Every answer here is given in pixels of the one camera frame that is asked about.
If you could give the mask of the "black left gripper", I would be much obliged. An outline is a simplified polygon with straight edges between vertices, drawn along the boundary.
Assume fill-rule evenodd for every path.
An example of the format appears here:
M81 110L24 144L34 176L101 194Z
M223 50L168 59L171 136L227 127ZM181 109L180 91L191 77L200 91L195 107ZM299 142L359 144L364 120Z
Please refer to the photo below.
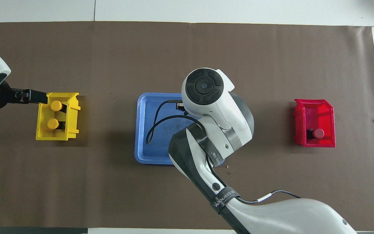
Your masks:
M0 109L6 104L47 104L48 97L46 92L40 92L30 89L14 89L8 83L3 82L0 85Z

